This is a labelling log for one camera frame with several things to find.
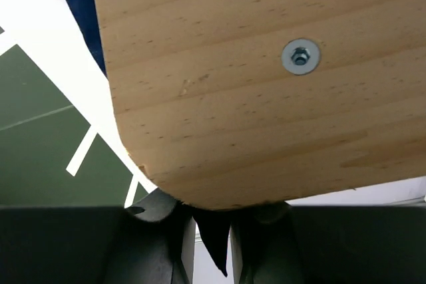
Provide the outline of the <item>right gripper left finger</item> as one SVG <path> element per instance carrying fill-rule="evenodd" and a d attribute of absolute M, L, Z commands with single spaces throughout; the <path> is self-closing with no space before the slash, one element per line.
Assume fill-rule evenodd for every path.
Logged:
<path fill-rule="evenodd" d="M 194 220 L 155 191 L 137 204 L 2 207 L 2 283 L 190 283 Z"/>

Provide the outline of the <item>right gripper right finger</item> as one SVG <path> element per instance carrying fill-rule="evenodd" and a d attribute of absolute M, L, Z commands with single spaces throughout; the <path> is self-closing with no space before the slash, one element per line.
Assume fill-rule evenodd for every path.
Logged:
<path fill-rule="evenodd" d="M 236 283 L 424 283 L 425 206 L 289 206 L 239 211 Z"/>

